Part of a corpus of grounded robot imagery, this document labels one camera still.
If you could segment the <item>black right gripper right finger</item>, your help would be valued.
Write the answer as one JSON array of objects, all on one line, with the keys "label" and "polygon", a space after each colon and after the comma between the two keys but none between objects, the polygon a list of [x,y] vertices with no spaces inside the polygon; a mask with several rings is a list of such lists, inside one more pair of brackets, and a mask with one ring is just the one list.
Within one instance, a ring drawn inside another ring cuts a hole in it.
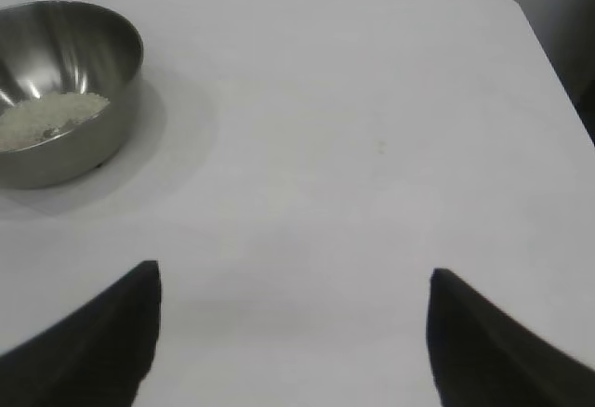
[{"label": "black right gripper right finger", "polygon": [[427,349],[443,406],[591,406],[594,372],[450,269],[430,278]]}]

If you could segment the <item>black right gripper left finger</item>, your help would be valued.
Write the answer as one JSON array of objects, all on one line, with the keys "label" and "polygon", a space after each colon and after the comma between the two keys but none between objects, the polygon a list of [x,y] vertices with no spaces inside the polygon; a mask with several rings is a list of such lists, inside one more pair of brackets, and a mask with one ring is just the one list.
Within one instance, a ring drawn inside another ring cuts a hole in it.
[{"label": "black right gripper left finger", "polygon": [[130,406],[161,326],[155,260],[139,263],[44,332],[1,357],[4,406]]}]

